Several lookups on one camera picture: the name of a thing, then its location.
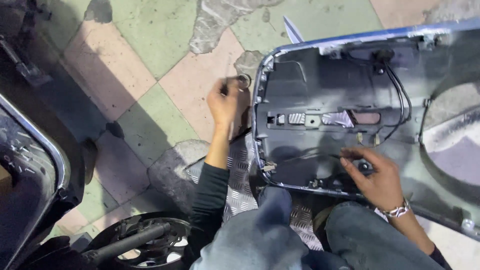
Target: forearm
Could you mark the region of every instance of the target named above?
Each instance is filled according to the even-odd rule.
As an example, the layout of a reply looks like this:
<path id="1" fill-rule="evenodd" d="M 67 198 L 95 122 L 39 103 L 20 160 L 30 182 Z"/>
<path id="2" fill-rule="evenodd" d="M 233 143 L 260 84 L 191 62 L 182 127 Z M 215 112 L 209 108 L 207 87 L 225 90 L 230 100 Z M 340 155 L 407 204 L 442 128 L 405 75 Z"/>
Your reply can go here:
<path id="1" fill-rule="evenodd" d="M 390 218 L 389 222 L 410 241 L 414 242 L 425 254 L 430 256 L 433 253 L 435 244 L 428 238 L 415 218 L 413 211 L 409 211 L 398 218 Z"/>
<path id="2" fill-rule="evenodd" d="M 215 130 L 205 163 L 220 169 L 227 169 L 228 136 L 230 126 L 215 125 Z"/>

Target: black sleeve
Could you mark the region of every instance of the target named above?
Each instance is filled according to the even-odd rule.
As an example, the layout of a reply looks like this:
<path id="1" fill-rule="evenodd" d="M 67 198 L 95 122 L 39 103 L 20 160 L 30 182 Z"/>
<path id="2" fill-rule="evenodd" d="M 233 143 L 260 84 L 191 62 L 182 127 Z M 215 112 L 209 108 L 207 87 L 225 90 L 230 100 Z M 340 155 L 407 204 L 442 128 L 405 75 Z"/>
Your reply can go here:
<path id="1" fill-rule="evenodd" d="M 452 268 L 448 265 L 447 261 L 445 260 L 444 256 L 440 252 L 440 250 L 435 246 L 432 254 L 430 254 L 430 258 L 432 258 L 436 263 L 438 263 L 441 267 L 447 270 L 451 270 Z"/>
<path id="2" fill-rule="evenodd" d="M 185 269 L 200 257 L 200 250 L 212 242 L 222 226 L 229 177 L 228 170 L 206 163 L 202 168 L 190 218 L 192 229 L 182 257 Z"/>

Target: pink floor tile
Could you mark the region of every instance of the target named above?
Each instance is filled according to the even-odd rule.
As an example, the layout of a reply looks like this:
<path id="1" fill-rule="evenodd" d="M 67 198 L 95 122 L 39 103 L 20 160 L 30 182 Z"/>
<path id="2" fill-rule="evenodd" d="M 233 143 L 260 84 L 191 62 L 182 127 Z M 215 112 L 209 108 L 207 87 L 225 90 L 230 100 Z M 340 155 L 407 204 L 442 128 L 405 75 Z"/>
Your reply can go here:
<path id="1" fill-rule="evenodd" d="M 124 140 L 105 132 L 96 142 L 98 157 L 94 177 L 122 204 L 143 192 L 150 181 L 146 167 Z"/>
<path id="2" fill-rule="evenodd" d="M 67 235 L 74 235 L 79 229 L 88 225 L 88 221 L 77 208 L 73 208 L 57 221 L 56 225 Z"/>
<path id="3" fill-rule="evenodd" d="M 210 141 L 213 131 L 206 96 L 218 78 L 226 73 L 236 75 L 233 63 L 242 53 L 242 46 L 227 28 L 212 52 L 199 55 L 189 52 L 159 81 L 202 140 Z"/>
<path id="4" fill-rule="evenodd" d="M 123 209 L 122 207 L 118 207 L 117 209 L 111 211 L 110 213 L 106 214 L 105 216 L 99 218 L 98 220 L 94 221 L 92 224 L 99 230 L 103 231 L 104 229 L 108 228 L 109 226 L 119 222 L 122 219 L 126 219 L 130 217 L 130 215 Z"/>
<path id="5" fill-rule="evenodd" d="M 113 23 L 82 22 L 64 55 L 71 76 L 111 121 L 156 82 Z"/>
<path id="6" fill-rule="evenodd" d="M 420 25 L 440 0 L 370 0 L 385 28 Z"/>

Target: person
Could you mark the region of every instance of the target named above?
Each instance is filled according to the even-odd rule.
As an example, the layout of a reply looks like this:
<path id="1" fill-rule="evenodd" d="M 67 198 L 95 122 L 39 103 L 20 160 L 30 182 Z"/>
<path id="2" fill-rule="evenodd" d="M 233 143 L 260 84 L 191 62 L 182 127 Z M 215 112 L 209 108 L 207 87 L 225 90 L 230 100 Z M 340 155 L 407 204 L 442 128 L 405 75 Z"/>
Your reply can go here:
<path id="1" fill-rule="evenodd" d="M 227 198 L 230 126 L 237 109 L 237 83 L 222 95 L 219 80 L 207 97 L 215 126 L 210 149 L 196 188 L 191 233 L 183 255 L 191 270 L 307 269 L 449 269 L 402 195 L 398 166 L 370 148 L 341 150 L 340 163 L 359 190 L 380 210 L 395 214 L 386 222 L 373 210 L 353 201 L 330 205 L 313 220 L 324 251 L 310 250 L 290 228 L 288 191 L 267 186 L 256 210 L 233 216 L 222 226 Z M 375 173 L 365 177 L 352 164 L 364 158 Z"/>

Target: left hand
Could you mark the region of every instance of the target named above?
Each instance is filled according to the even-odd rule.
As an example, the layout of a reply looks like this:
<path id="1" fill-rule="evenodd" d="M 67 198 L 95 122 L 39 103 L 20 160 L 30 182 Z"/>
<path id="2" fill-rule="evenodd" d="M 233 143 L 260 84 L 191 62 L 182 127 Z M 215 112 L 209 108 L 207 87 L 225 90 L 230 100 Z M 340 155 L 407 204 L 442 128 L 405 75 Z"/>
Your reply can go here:
<path id="1" fill-rule="evenodd" d="M 218 79 L 207 96 L 207 104 L 212 113 L 215 126 L 230 128 L 237 113 L 237 99 L 239 95 L 238 81 L 228 80 L 228 94 L 226 96 L 220 93 L 220 89 L 225 79 Z"/>

